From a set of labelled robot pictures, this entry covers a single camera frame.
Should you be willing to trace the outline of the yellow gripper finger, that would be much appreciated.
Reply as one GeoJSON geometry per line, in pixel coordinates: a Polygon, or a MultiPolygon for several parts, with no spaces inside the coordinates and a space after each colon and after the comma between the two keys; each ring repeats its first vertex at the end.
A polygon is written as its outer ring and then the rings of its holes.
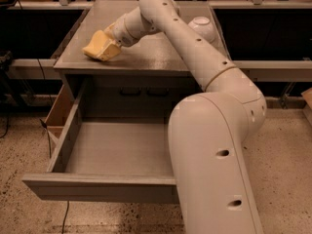
{"type": "Polygon", "coordinates": [[[107,61],[113,59],[121,53],[121,49],[118,46],[108,46],[102,48],[98,54],[96,54],[96,59],[101,61],[107,61]]]}

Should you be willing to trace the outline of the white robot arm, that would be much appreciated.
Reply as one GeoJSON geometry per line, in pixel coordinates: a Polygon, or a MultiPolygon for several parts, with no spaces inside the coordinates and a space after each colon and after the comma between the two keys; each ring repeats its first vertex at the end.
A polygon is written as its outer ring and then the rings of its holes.
{"type": "Polygon", "coordinates": [[[262,92],[179,17],[173,0],[138,0],[104,30],[96,57],[111,59],[155,30],[202,89],[176,105],[168,127],[186,234],[263,234],[242,154],[243,141],[265,119],[262,92]]]}

